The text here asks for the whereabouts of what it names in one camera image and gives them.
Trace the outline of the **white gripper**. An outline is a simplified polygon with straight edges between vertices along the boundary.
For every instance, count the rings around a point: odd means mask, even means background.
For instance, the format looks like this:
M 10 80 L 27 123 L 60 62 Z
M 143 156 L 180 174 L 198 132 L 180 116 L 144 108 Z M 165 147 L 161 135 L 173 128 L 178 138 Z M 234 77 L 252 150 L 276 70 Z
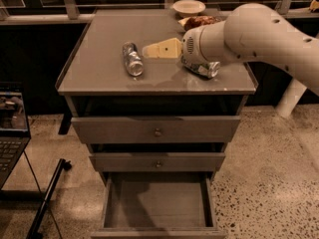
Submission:
M 206 46 L 205 27 L 201 26 L 188 30 L 183 35 L 182 41 L 170 38 L 144 46 L 142 53 L 145 58 L 153 59 L 176 59 L 182 53 L 188 62 L 199 64 L 207 61 Z

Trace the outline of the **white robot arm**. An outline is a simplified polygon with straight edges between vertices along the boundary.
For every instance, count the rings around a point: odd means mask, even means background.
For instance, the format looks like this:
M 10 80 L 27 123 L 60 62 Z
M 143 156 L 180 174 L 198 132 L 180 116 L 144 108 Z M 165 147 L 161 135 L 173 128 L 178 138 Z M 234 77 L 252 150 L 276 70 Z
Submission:
M 183 57 L 191 64 L 262 62 L 319 95 L 319 40 L 262 4 L 241 5 L 223 21 L 192 28 L 181 39 L 147 45 L 142 54 L 146 58 Z

